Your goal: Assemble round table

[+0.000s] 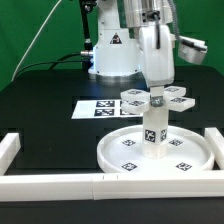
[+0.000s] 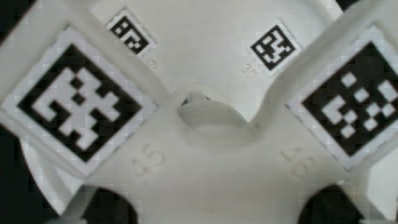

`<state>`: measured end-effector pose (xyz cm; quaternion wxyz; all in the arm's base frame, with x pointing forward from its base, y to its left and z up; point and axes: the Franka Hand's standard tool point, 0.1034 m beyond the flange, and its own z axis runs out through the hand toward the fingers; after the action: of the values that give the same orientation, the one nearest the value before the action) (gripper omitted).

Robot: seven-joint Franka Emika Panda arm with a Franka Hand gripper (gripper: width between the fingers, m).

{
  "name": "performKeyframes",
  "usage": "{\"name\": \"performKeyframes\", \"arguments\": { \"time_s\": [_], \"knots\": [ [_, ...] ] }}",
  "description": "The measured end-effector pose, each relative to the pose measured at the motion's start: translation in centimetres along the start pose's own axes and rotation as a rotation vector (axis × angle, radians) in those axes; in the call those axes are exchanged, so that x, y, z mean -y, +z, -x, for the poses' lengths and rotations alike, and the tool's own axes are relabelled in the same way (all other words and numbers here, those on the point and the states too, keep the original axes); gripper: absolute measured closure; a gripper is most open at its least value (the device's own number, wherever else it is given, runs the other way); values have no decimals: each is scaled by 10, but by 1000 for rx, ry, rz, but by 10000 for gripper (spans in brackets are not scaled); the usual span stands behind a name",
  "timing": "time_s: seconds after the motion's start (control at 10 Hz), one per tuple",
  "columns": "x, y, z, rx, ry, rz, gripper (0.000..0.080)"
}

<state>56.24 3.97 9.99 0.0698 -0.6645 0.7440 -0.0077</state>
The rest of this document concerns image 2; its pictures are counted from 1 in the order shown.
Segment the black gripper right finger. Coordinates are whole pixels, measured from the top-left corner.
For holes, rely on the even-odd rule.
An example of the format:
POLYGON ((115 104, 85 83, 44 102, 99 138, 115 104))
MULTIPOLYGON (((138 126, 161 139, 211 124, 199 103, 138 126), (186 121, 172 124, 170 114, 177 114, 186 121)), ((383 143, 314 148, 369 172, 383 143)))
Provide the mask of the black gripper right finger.
POLYGON ((389 222, 391 219, 351 184, 332 184, 311 195, 296 218, 296 224, 383 224, 389 222))

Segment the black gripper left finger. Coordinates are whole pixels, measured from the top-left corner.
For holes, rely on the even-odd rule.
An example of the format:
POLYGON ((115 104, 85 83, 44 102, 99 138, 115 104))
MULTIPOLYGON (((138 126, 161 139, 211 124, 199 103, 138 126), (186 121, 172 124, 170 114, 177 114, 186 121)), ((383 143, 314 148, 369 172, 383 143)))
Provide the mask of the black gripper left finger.
POLYGON ((55 224, 138 224, 135 207, 112 190, 83 185, 55 224))

